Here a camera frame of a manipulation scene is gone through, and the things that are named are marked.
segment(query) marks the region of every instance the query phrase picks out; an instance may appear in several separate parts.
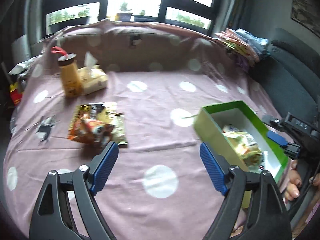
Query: wall picture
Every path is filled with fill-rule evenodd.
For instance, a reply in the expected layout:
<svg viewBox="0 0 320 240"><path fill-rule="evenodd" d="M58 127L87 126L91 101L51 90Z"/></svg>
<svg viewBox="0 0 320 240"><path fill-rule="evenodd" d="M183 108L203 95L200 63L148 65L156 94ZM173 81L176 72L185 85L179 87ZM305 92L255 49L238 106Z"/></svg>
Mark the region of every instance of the wall picture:
<svg viewBox="0 0 320 240"><path fill-rule="evenodd" d="M305 26L320 38L320 14L311 0L293 0L291 19Z"/></svg>

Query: folded clothes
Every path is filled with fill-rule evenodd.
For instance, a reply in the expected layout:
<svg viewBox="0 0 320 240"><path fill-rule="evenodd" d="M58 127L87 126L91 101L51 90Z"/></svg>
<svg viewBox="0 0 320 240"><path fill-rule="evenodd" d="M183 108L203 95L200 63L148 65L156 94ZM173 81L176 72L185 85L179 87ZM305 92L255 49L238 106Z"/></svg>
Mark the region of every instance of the folded clothes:
<svg viewBox="0 0 320 240"><path fill-rule="evenodd" d="M268 52L269 41L254 37L251 33L238 29L226 29L216 33L216 40L232 51L233 60L244 71L248 72L255 63L264 60L270 55Z"/></svg>
<svg viewBox="0 0 320 240"><path fill-rule="evenodd" d="M257 38L253 36L251 33L237 29L236 33L241 36L243 39L246 39L246 42L252 47L255 48L258 52L260 60L263 60L267 56L270 55L268 52L269 40L263 38Z"/></svg>

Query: cartoon print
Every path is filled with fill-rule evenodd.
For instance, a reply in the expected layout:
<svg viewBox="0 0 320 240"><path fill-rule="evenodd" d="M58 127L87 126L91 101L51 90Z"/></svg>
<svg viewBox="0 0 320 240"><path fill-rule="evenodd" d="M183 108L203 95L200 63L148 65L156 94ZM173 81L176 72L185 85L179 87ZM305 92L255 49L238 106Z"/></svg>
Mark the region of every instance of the cartoon print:
<svg viewBox="0 0 320 240"><path fill-rule="evenodd" d="M52 117L48 117L46 119L43 120L43 117L40 119L37 131L36 131L36 135L38 136L39 139L41 139L40 142L44 142L47 141L52 127L55 126L55 119L54 116Z"/></svg>

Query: blue gripper pad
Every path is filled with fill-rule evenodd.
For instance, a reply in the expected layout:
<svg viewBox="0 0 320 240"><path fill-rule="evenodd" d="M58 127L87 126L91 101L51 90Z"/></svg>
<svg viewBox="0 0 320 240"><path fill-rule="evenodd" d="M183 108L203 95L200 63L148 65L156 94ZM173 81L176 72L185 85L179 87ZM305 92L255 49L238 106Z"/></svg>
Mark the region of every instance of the blue gripper pad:
<svg viewBox="0 0 320 240"><path fill-rule="evenodd" d="M225 196L228 192L228 188L225 185L225 174L205 143L200 145L200 157L214 188Z"/></svg>
<svg viewBox="0 0 320 240"><path fill-rule="evenodd" d="M287 146L288 142L285 138L283 138L281 135L273 132L273 131L268 131L267 132L267 137L270 140L273 140L275 143L277 143L278 145L280 145L281 147Z"/></svg>
<svg viewBox="0 0 320 240"><path fill-rule="evenodd" d="M93 195L96 195L99 191L103 190L110 172L116 163L118 155L119 147L116 143L113 143L93 174L93 182L90 188L90 191Z"/></svg>

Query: polka dot bedsheet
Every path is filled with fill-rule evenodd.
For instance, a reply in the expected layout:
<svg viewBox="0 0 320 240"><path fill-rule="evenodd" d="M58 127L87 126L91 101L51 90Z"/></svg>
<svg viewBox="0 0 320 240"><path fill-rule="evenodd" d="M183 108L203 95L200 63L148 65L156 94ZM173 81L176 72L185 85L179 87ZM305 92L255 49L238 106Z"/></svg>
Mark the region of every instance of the polka dot bedsheet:
<svg viewBox="0 0 320 240"><path fill-rule="evenodd" d="M108 88L74 99L64 97L57 55L61 46L89 51L108 72ZM44 41L29 71L15 132L5 160L10 214L28 236L31 214L50 170L74 171L99 152L67 139L75 107L117 102L125 117L128 148L95 199L117 239L202 239L223 197L199 156L192 128L201 106L243 100L259 117L279 114L262 89L213 38L176 26L101 21L68 27ZM73 192L68 192L78 231L87 235ZM235 225L243 221L239 214Z"/></svg>

